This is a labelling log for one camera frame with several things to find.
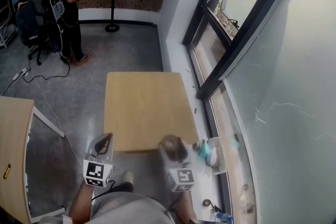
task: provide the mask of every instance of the curved wooden desk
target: curved wooden desk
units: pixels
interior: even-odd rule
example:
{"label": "curved wooden desk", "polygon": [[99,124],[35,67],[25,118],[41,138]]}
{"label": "curved wooden desk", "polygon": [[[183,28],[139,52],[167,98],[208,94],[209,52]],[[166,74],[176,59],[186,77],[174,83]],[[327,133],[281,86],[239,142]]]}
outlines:
{"label": "curved wooden desk", "polygon": [[[38,222],[42,217],[31,217],[26,195],[26,147],[33,116],[64,137],[64,133],[34,107],[33,100],[0,97],[0,206],[23,224]],[[9,164],[10,171],[4,179]],[[47,215],[64,211],[63,208]]]}

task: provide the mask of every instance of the frosted glass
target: frosted glass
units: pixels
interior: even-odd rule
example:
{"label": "frosted glass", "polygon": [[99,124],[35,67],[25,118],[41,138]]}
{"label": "frosted glass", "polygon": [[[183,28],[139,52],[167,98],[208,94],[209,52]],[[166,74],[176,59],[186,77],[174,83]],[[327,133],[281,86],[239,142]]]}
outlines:
{"label": "frosted glass", "polygon": [[259,223],[336,217],[336,0],[283,0],[227,77]]}

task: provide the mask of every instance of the white desk leg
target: white desk leg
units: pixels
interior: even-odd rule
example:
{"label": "white desk leg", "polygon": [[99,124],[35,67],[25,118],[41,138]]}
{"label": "white desk leg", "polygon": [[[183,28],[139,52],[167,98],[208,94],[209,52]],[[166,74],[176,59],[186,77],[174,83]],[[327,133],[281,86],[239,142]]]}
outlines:
{"label": "white desk leg", "polygon": [[47,214],[44,214],[44,215],[41,215],[41,216],[38,216],[38,217],[33,217],[33,218],[31,217],[30,218],[30,223],[37,223],[43,217],[53,217],[53,216],[59,215],[63,212],[65,212],[65,207],[62,207],[61,209],[58,209],[56,211],[53,211],[53,212],[50,212],[50,213],[47,213]]}
{"label": "white desk leg", "polygon": [[52,129],[55,133],[59,134],[60,136],[64,137],[64,132],[62,132],[59,128],[53,125],[53,123],[48,120],[35,106],[33,109],[33,114],[36,118],[38,118],[41,122],[46,124],[50,129]]}

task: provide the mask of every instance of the window frame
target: window frame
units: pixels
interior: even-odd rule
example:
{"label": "window frame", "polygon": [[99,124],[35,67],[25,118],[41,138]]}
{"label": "window frame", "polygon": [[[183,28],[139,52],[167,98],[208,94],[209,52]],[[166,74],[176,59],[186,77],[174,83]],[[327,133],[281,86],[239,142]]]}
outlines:
{"label": "window frame", "polygon": [[[182,44],[186,46],[192,69],[196,77],[198,85],[196,96],[202,101],[209,136],[219,137],[220,135],[210,97],[223,82],[224,73],[233,64],[234,60],[247,45],[253,34],[255,34],[258,27],[262,25],[267,14],[276,3],[276,0],[257,0],[233,40],[229,38],[214,13],[206,6],[207,1],[208,0],[198,1]],[[199,42],[208,23],[220,39],[226,52],[217,63],[216,67],[212,70],[211,74],[204,79],[192,43]],[[223,212],[233,215],[228,172],[217,175],[217,180],[222,210]]]}

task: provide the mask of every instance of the metal shelf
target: metal shelf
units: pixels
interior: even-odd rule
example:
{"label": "metal shelf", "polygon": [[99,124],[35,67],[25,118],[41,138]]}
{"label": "metal shelf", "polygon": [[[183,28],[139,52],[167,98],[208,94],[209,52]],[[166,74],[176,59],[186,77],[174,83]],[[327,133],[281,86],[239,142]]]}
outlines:
{"label": "metal shelf", "polygon": [[16,29],[14,28],[9,35],[3,37],[3,40],[0,39],[0,47],[5,46],[7,48],[7,44],[16,36]]}
{"label": "metal shelf", "polygon": [[8,4],[0,9],[0,13],[3,12],[8,7]]}

